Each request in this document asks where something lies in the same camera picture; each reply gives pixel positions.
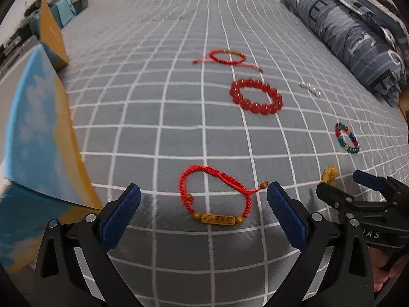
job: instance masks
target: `blue towel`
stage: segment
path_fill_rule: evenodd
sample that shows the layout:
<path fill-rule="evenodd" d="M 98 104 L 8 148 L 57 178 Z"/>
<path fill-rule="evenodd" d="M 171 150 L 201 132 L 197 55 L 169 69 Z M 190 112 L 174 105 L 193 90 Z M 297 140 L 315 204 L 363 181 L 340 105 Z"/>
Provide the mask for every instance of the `blue towel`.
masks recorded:
<path fill-rule="evenodd" d="M 56 3 L 60 14 L 61 23 L 65 26 L 76 15 L 71 0 L 58 0 Z"/>

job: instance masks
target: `multicolored bead bracelet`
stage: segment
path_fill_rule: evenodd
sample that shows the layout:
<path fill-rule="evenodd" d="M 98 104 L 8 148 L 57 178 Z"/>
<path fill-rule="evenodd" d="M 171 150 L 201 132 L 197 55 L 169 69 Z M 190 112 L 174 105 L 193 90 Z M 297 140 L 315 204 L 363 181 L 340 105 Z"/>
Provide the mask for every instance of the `multicolored bead bracelet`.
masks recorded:
<path fill-rule="evenodd" d="M 233 61 L 219 59 L 216 56 L 216 54 L 220 54 L 220 53 L 227 53 L 227 54 L 237 55 L 237 56 L 240 56 L 240 59 L 233 60 Z M 231 49 L 214 49 L 214 50 L 210 51 L 208 55 L 209 55 L 208 58 L 194 59 L 192 61 L 192 63 L 196 64 L 198 62 L 217 62 L 217 63 L 221 63 L 221 64 L 227 64 L 227 65 L 230 65 L 230 66 L 241 66 L 241 67 L 255 68 L 260 73 L 263 72 L 263 70 L 261 68 L 257 67 L 255 64 L 243 63 L 246 60 L 246 55 L 244 53 L 242 53 L 242 52 L 233 51 Z"/>
<path fill-rule="evenodd" d="M 242 194 L 246 200 L 246 205 L 244 211 L 241 215 L 238 216 L 228 216 L 228 215 L 219 215 L 219 214 L 201 214 L 200 212 L 195 212 L 191 204 L 194 202 L 192 194 L 188 193 L 186 190 L 187 177 L 189 174 L 194 172 L 203 171 L 207 174 L 210 174 L 216 178 L 219 178 L 225 184 L 229 185 L 231 188 L 237 190 Z M 181 202 L 185 206 L 186 210 L 189 211 L 194 220 L 201 220 L 205 224 L 217 224 L 217 225 L 228 225 L 232 226 L 234 224 L 241 224 L 245 218 L 247 218 L 250 210 L 252 208 L 252 198 L 251 194 L 254 194 L 262 189 L 268 187 L 268 182 L 263 182 L 260 184 L 260 188 L 255 190 L 247 190 L 242 183 L 238 180 L 229 176 L 224 172 L 220 172 L 217 169 L 209 166 L 202 165 L 192 165 L 183 172 L 179 178 L 179 193 L 181 197 Z"/>
<path fill-rule="evenodd" d="M 341 135 L 342 130 L 348 134 L 350 140 L 353 142 L 353 144 L 354 144 L 353 148 L 351 148 L 345 142 L 343 136 Z M 349 154 L 357 154 L 358 153 L 359 143 L 358 143 L 357 139 L 355 138 L 355 135 L 353 134 L 353 132 L 350 131 L 347 126 L 345 126 L 344 124 L 341 124 L 341 123 L 338 122 L 335 125 L 335 136 L 338 139 L 339 145 L 342 146 L 346 152 L 348 152 Z"/>
<path fill-rule="evenodd" d="M 241 87 L 254 87 L 256 89 L 261 89 L 261 91 L 267 93 L 272 104 L 260 104 L 252 103 L 249 99 L 244 99 L 243 95 L 240 93 Z M 250 110 L 252 113 L 261 113 L 263 115 L 275 114 L 279 109 L 283 107 L 283 97 L 277 92 L 277 89 L 270 87 L 270 84 L 263 83 L 261 80 L 253 79 L 240 79 L 237 82 L 233 82 L 230 87 L 230 95 L 233 98 L 233 103 L 240 105 L 245 111 Z"/>

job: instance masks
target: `pillow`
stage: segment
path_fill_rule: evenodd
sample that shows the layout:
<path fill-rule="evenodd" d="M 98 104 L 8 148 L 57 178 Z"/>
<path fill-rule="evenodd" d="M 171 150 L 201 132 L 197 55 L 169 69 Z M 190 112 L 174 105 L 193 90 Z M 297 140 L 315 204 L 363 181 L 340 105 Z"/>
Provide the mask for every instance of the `pillow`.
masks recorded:
<path fill-rule="evenodd" d="M 409 34 L 403 21 L 376 0 L 357 1 L 371 9 L 384 22 L 396 39 L 397 44 L 402 51 L 404 62 L 406 66 L 409 67 Z"/>
<path fill-rule="evenodd" d="M 397 107 L 399 81 L 406 82 L 401 57 L 338 0 L 284 0 L 369 91 Z"/>

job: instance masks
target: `gold charm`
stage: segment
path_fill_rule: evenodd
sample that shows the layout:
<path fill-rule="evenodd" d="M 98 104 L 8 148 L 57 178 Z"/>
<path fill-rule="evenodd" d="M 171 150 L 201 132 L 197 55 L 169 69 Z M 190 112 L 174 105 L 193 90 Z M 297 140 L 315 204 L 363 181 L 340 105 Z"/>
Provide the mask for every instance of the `gold charm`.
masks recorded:
<path fill-rule="evenodd" d="M 203 214 L 202 222 L 205 224 L 233 226 L 236 223 L 236 218 L 220 214 Z"/>
<path fill-rule="evenodd" d="M 323 175 L 321 176 L 320 182 L 326 182 L 331 184 L 331 186 L 335 187 L 335 179 L 339 176 L 338 170 L 335 165 L 328 166 L 325 170 Z"/>

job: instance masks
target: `red bead bracelet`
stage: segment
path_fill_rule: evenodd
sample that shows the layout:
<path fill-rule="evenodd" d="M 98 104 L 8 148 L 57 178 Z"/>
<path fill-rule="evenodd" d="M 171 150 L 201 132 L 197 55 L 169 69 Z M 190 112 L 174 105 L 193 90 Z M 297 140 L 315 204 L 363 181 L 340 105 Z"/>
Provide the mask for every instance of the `red bead bracelet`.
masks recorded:
<path fill-rule="evenodd" d="M 187 177 L 189 176 L 189 174 L 194 173 L 194 172 L 199 172 L 199 171 L 203 171 L 207 174 L 211 174 L 212 176 L 219 178 L 225 184 L 234 188 L 235 190 L 237 190 L 239 193 L 241 193 L 244 196 L 246 200 L 246 205 L 245 205 L 244 211 L 241 216 L 201 214 L 200 212 L 195 212 L 195 210 L 193 210 L 191 204 L 194 202 L 194 199 L 193 199 L 192 194 L 187 192 L 186 183 L 187 183 Z M 265 189 L 267 187 L 268 187 L 268 182 L 263 182 L 260 184 L 259 189 L 247 190 L 242 183 L 240 183 L 238 180 L 236 180 L 232 176 L 229 176 L 228 174 L 224 172 L 220 172 L 217 169 L 214 169 L 213 167 L 202 166 L 202 165 L 190 166 L 189 168 L 185 170 L 185 172 L 181 174 L 179 178 L 179 193 L 180 193 L 180 197 L 181 197 L 181 201 L 183 205 L 185 206 L 186 210 L 191 213 L 191 215 L 193 216 L 193 219 L 197 221 L 201 220 L 203 223 L 206 223 L 206 224 L 218 224 L 218 225 L 230 225 L 230 226 L 236 223 L 241 224 L 244 221 L 244 218 L 247 218 L 252 208 L 252 198 L 250 195 L 262 189 Z"/>
<path fill-rule="evenodd" d="M 233 61 L 219 59 L 216 56 L 216 54 L 219 54 L 219 53 L 228 53 L 228 54 L 237 55 L 237 56 L 240 56 L 240 59 L 233 60 Z M 221 63 L 221 64 L 227 64 L 227 65 L 230 65 L 230 66 L 242 66 L 242 67 L 256 68 L 260 73 L 263 72 L 263 70 L 261 68 L 257 67 L 254 64 L 243 63 L 245 60 L 246 60 L 246 55 L 244 53 L 242 53 L 242 52 L 233 51 L 231 49 L 214 49 L 214 50 L 209 52 L 209 58 L 194 59 L 193 64 L 196 64 L 198 62 L 217 62 L 217 63 Z"/>
<path fill-rule="evenodd" d="M 241 87 L 261 89 L 261 91 L 271 97 L 273 103 L 262 105 L 260 103 L 252 103 L 249 99 L 243 98 L 243 95 L 240 93 Z M 261 80 L 240 79 L 233 82 L 230 88 L 230 95 L 233 97 L 233 103 L 240 105 L 245 111 L 250 110 L 253 113 L 261 113 L 263 115 L 275 114 L 283 107 L 283 97 L 277 92 L 277 89 L 270 87 L 270 84 L 263 83 Z"/>

